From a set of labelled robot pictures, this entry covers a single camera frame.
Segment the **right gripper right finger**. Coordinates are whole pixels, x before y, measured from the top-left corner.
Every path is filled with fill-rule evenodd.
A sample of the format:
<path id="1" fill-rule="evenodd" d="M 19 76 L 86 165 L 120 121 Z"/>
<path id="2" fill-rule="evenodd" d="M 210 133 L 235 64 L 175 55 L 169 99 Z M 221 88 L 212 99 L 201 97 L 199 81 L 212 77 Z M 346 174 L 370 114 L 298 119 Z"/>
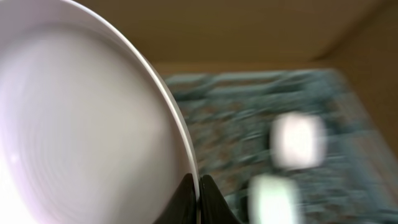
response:
<path id="1" fill-rule="evenodd" d="M 200 210 L 202 224 L 240 224 L 229 209 L 215 181 L 210 175 L 200 178 Z"/>

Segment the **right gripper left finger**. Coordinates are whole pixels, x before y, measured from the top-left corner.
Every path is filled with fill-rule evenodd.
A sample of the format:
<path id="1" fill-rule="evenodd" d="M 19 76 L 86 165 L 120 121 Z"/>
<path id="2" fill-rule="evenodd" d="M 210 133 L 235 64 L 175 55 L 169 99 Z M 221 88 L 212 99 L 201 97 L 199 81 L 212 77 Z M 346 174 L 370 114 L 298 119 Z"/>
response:
<path id="1" fill-rule="evenodd" d="M 154 224 L 195 224 L 197 199 L 192 174 L 186 174 Z"/>

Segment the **white cup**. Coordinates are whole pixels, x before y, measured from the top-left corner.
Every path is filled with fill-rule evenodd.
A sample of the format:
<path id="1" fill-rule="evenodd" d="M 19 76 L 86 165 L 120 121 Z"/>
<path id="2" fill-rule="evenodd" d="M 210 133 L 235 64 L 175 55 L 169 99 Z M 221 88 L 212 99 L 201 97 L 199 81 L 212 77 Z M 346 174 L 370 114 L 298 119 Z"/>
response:
<path id="1" fill-rule="evenodd" d="M 301 224 L 299 188 L 294 180 L 257 175 L 248 185 L 250 224 Z"/>

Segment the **white medium bowl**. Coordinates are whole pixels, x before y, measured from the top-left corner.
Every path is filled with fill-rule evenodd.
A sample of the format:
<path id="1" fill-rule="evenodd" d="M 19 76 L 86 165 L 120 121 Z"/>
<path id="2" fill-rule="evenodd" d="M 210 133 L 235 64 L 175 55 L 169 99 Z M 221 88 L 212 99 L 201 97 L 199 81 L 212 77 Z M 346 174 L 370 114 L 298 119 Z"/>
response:
<path id="1" fill-rule="evenodd" d="M 284 170 L 318 167 L 326 157 L 327 139 L 321 117 L 299 112 L 280 114 L 271 124 L 272 161 Z"/>

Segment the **large white plate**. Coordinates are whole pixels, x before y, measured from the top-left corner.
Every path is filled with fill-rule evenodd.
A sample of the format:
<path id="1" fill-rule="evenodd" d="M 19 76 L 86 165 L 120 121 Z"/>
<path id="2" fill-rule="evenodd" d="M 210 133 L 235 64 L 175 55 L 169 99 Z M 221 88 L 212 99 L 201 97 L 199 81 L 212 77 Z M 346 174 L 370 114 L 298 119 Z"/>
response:
<path id="1" fill-rule="evenodd" d="M 1 2 L 1 222 L 154 223 L 190 135 L 167 85 L 75 1 Z"/>

